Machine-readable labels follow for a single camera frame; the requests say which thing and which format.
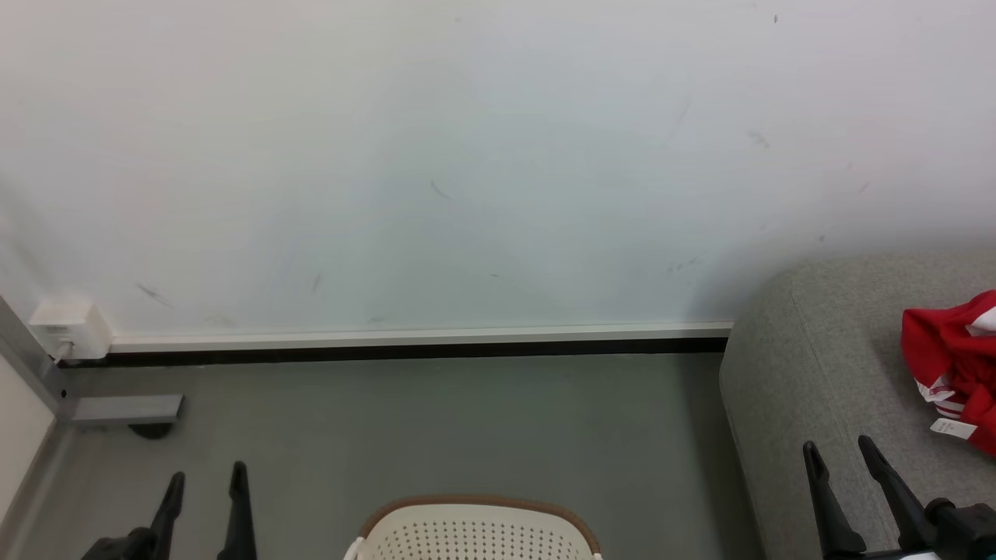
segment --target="white electrical outlet box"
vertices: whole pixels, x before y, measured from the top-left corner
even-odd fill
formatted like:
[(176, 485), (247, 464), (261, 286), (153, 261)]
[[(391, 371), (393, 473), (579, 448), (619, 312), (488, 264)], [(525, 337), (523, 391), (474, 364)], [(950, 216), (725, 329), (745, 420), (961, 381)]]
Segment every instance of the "white electrical outlet box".
[(111, 348), (111, 327), (91, 302), (43, 301), (28, 326), (52, 356), (65, 342), (73, 343), (73, 348), (64, 357), (69, 360), (103, 358)]

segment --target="metal frame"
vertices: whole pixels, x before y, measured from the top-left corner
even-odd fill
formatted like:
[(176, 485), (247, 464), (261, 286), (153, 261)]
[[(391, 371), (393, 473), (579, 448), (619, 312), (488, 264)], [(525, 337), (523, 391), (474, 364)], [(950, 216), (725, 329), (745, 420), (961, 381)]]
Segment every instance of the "metal frame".
[(89, 425), (173, 423), (183, 402), (183, 395), (80, 397), (72, 380), (3, 298), (0, 298), (0, 356), (60, 421)]

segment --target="gray upholstered couch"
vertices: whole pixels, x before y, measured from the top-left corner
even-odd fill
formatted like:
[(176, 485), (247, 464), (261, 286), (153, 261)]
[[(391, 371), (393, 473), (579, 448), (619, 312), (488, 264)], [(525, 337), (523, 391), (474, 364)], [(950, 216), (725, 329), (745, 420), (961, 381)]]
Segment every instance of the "gray upholstered couch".
[(768, 560), (819, 558), (802, 445), (814, 440), (869, 550), (897, 531), (866, 471), (870, 435), (923, 503), (996, 506), (996, 457), (934, 433), (899, 349), (902, 310), (944, 308), (996, 288), (996, 250), (806, 263), (740, 317), (720, 383)]

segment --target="chair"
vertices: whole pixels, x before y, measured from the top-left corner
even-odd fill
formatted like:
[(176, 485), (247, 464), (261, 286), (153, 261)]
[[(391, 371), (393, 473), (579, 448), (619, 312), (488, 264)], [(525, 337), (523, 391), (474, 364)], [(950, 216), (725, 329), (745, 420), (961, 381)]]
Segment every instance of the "chair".
[(375, 513), (345, 560), (602, 560), (574, 512), (488, 495), (398, 500)]

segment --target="red clothing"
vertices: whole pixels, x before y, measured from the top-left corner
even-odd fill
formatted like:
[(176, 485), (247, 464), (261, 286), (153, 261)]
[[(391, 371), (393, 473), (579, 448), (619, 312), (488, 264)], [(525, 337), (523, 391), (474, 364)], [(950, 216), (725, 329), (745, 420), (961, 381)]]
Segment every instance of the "red clothing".
[(923, 397), (976, 425), (968, 441), (996, 454), (996, 290), (951, 309), (907, 309), (901, 345)]

